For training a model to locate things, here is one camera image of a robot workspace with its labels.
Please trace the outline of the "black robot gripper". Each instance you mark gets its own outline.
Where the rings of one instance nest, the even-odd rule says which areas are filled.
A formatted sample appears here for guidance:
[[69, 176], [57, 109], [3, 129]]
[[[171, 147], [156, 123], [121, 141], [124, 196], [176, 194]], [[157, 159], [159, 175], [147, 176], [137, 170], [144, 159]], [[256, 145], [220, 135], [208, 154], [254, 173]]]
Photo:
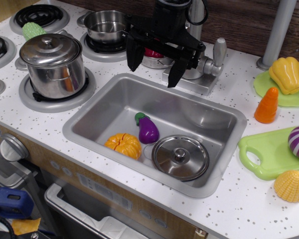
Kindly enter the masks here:
[[126, 56], [134, 72], [141, 64], [145, 48], [174, 60], [168, 75], [168, 88], [174, 88], [187, 69], [195, 68], [204, 44], [185, 28], [186, 23], [200, 26], [206, 21], [206, 10], [199, 10], [200, 21], [192, 20], [191, 0], [157, 0], [152, 17], [126, 14]]

